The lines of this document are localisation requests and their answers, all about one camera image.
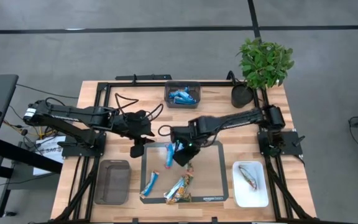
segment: black clamp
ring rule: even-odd
[[[136,74],[134,74],[134,79],[133,79],[133,81],[132,81],[132,85],[136,85],[137,83],[136,83],[136,80],[137,80],[137,77],[136,77]]]
[[[226,80],[231,80],[231,82],[233,83],[233,85],[236,85],[237,80],[236,77],[234,76],[233,71],[229,71],[229,73],[227,74]]]
[[[212,217],[212,224],[218,224],[218,218]]]

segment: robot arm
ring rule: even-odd
[[[114,108],[90,106],[81,109],[39,100],[29,105],[23,121],[31,126],[49,126],[75,138],[79,145],[88,148],[97,144],[95,130],[109,131],[134,140],[135,146],[132,147],[134,150],[131,150],[131,156],[142,153],[145,143],[153,142],[151,139],[142,138],[141,135],[154,136],[151,122],[143,110],[120,114],[120,111]],[[83,123],[89,129],[77,128],[66,121]]]
[[[208,138],[215,136],[221,130],[245,126],[248,124],[259,124],[268,129],[273,136],[274,144],[279,145],[282,139],[277,137],[277,133],[284,128],[285,122],[280,108],[271,105],[264,109],[252,109],[236,114],[230,114],[222,117],[200,116],[189,121],[185,127],[171,127],[171,142],[183,144],[183,149],[176,151],[173,159],[181,166],[184,166],[200,151],[201,147],[208,147]]]

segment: blue wrapper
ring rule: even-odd
[[[165,160],[165,168],[170,169],[173,164],[173,153],[175,152],[174,144],[167,144],[167,159]]]
[[[152,172],[152,175],[150,176],[149,183],[146,185],[144,190],[140,193],[140,196],[142,198],[145,198],[145,197],[149,196],[150,192],[153,189],[154,183],[157,181],[158,175],[159,175],[159,173],[156,170],[154,170]]]
[[[190,91],[190,89],[189,89],[189,87],[188,86],[186,86],[185,87],[185,90],[177,90],[177,91],[174,91],[174,92],[172,92],[172,93],[169,93],[169,98],[174,98],[174,97],[176,97],[176,96],[180,96],[180,97],[182,97],[182,98],[191,98],[191,99],[193,99],[190,95],[189,95],[189,91]]]
[[[179,97],[179,96],[176,96],[174,99],[173,99],[173,103],[177,103],[177,104],[183,104],[183,105],[192,105],[192,104],[195,104],[196,101],[192,98],[192,99],[184,99],[182,97]]]
[[[180,91],[180,90],[177,90],[177,91],[174,91],[174,92],[172,92],[172,93],[169,93],[169,98],[174,98],[174,97],[176,97],[176,96],[179,96],[179,91]]]
[[[179,151],[184,148],[182,143],[179,143],[177,148],[176,146],[177,144],[175,143],[170,143],[165,145],[165,147],[167,148],[167,158],[165,160],[165,168],[167,169],[170,169],[173,165],[173,154],[175,153],[175,151]]]

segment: white plate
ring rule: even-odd
[[[240,164],[245,165],[246,170],[255,179],[257,190],[254,191],[241,174],[239,169]],[[233,164],[232,174],[234,200],[238,206],[243,208],[266,207],[269,204],[264,167],[260,162],[237,161]]]

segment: gray tray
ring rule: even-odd
[[[128,161],[104,160],[100,163],[94,202],[99,205],[122,205],[127,201],[131,167]]]

